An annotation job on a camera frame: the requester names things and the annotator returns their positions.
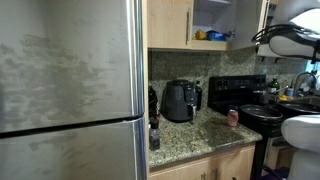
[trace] refrigerator door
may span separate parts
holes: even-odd
[[[140,0],[0,4],[0,133],[143,114]]]
[[[144,180],[143,119],[0,140],[3,180]]]

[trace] open cabinet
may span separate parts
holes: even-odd
[[[269,0],[148,0],[149,48],[233,50],[253,46]],[[232,32],[227,41],[194,40],[201,29]]]

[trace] faucet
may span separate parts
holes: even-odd
[[[315,75],[313,75],[312,73],[310,73],[310,72],[303,72],[303,73],[301,73],[301,74],[299,74],[298,76],[297,76],[297,78],[296,78],[296,83],[294,84],[294,96],[295,97],[297,97],[299,94],[298,94],[298,91],[299,91],[299,89],[300,89],[300,87],[301,87],[301,84],[305,81],[305,79],[302,79],[301,80],[301,82],[299,83],[299,78],[301,77],[301,76],[303,76],[303,75],[309,75],[309,77],[311,76],[311,77],[313,77],[313,83],[311,84],[311,87],[310,87],[310,90],[309,90],[309,92],[311,91],[311,89],[313,88],[313,89],[315,89],[316,88],[316,84],[317,84],[317,78],[315,77]]]

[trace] cabinet door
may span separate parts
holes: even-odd
[[[208,161],[151,174],[149,180],[207,180]]]
[[[214,158],[208,162],[210,180],[248,180],[252,168],[254,147]]]
[[[191,48],[193,0],[148,0],[148,47]]]
[[[237,9],[232,49],[254,46],[251,39],[265,27],[269,0],[234,0],[234,3]]]

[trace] sink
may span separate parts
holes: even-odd
[[[304,103],[304,104],[312,104],[315,106],[320,106],[320,97],[304,97],[304,98],[300,98],[300,99],[294,99],[291,100],[292,102],[297,102],[297,103]]]

